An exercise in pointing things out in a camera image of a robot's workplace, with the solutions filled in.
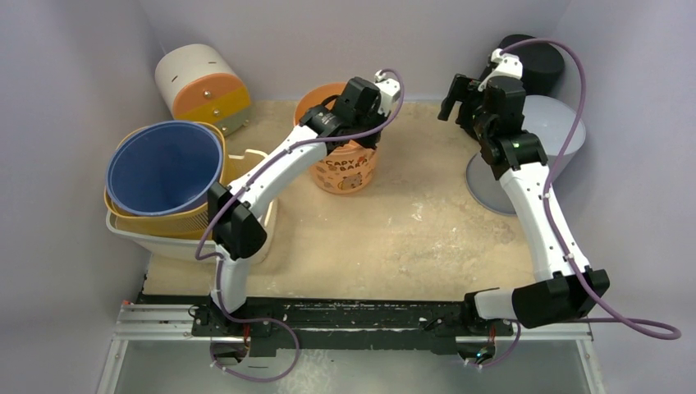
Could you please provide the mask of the orange capybara bin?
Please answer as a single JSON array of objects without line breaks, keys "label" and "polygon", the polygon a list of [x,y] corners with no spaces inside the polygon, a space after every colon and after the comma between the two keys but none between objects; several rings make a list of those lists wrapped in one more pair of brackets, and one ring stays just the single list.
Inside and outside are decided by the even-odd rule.
[{"label": "orange capybara bin", "polygon": [[[297,125],[311,107],[329,96],[340,94],[345,85],[345,82],[330,83],[309,91],[295,107],[294,124]],[[346,195],[366,187],[374,178],[377,164],[375,149],[366,149],[350,141],[311,166],[309,177],[318,188],[328,193]]]}]

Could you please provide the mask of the blue plastic bucket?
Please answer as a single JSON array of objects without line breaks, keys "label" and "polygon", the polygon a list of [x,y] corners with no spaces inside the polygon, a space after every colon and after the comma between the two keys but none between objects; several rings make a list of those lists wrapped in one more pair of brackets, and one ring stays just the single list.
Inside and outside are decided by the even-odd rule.
[{"label": "blue plastic bucket", "polygon": [[192,121],[146,126],[119,145],[105,176],[107,197],[126,213],[158,217],[198,208],[222,175],[224,148]]}]

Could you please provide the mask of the black plastic bin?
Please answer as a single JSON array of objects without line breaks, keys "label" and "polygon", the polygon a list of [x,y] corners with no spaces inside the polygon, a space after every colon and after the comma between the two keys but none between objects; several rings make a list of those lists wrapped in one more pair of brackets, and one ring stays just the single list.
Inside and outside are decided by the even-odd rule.
[{"label": "black plastic bin", "polygon": [[565,70],[561,53],[550,44],[528,44],[511,51],[523,64],[527,95],[551,96]]}]

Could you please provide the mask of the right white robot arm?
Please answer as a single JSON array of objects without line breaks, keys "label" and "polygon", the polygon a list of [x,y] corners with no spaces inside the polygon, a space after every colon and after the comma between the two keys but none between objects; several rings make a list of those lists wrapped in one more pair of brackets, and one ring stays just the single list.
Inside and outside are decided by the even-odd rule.
[{"label": "right white robot arm", "polygon": [[525,101],[523,84],[515,77],[481,81],[458,74],[438,114],[445,121],[455,103],[478,104],[471,125],[480,153],[512,202],[533,262],[532,284],[465,295],[460,321],[473,334],[503,319],[537,328],[584,318],[610,286],[607,272],[592,269],[571,244],[572,234],[547,181],[550,168],[542,142],[523,128]]}]

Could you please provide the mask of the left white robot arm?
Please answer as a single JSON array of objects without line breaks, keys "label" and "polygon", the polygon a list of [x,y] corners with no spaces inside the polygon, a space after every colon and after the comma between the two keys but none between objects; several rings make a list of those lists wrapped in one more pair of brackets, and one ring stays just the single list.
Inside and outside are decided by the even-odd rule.
[{"label": "left white robot arm", "polygon": [[309,108],[290,134],[259,164],[229,184],[213,183],[207,191],[208,226],[216,259],[210,292],[213,326],[233,336],[244,324],[270,323],[268,317],[245,318],[250,260],[268,234],[260,216],[290,183],[312,165],[349,141],[375,148],[381,131],[403,104],[403,81],[380,70],[372,80],[351,78],[340,94]]}]

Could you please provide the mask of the grey plastic bin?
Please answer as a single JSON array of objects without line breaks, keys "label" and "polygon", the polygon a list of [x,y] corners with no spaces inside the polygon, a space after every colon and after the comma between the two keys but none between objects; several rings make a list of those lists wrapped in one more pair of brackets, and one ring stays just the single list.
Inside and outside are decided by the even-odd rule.
[{"label": "grey plastic bin", "polygon": [[[552,175],[554,181],[582,148],[586,138],[584,124],[580,122],[577,125],[568,147],[559,157],[575,120],[575,110],[555,98],[531,95],[525,100],[523,114],[523,128],[539,137],[548,157],[548,165],[559,162]],[[500,183],[494,179],[492,170],[480,153],[476,153],[468,162],[465,180],[470,194],[484,208],[501,215],[515,215],[511,201]]]}]

